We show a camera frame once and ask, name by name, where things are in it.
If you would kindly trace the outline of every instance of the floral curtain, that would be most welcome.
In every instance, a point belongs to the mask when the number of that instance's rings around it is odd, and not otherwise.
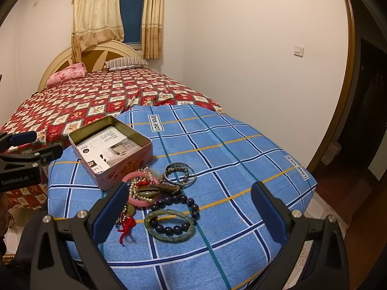
[[[73,4],[73,63],[82,61],[81,53],[88,47],[107,40],[123,41],[119,0],[73,0]]]
[[[163,56],[164,0],[144,0],[141,44],[144,58]]]

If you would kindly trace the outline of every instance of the headboard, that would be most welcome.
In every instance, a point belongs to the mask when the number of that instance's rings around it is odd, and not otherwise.
[[[54,61],[47,67],[37,88],[41,92],[45,87],[50,75],[63,70],[65,67],[73,64],[71,56],[71,47],[64,50]],[[142,56],[133,48],[122,42],[110,40],[99,45],[87,48],[82,52],[82,62],[86,65],[88,72],[101,71],[105,61],[121,57],[138,57]]]

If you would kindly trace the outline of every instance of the silver bolt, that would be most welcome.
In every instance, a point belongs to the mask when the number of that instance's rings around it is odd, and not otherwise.
[[[51,221],[51,216],[50,216],[50,215],[46,215],[46,216],[43,217],[43,222],[44,222],[45,224],[47,224],[47,223],[50,222],[50,221]]]
[[[334,215],[328,215],[329,222],[336,222],[337,218]]]
[[[88,215],[87,210],[81,210],[78,212],[77,217],[83,219],[83,218],[86,218],[87,215]]]
[[[291,214],[294,218],[301,218],[302,216],[302,212],[300,212],[298,209],[292,210]]]

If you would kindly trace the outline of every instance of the person's hand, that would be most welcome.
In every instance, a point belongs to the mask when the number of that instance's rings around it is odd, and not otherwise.
[[[8,231],[8,199],[7,193],[0,193],[0,236]]]

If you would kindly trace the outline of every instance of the pink tin box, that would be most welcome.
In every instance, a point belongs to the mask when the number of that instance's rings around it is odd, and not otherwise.
[[[152,141],[112,116],[71,132],[69,140],[102,191],[153,158]]]

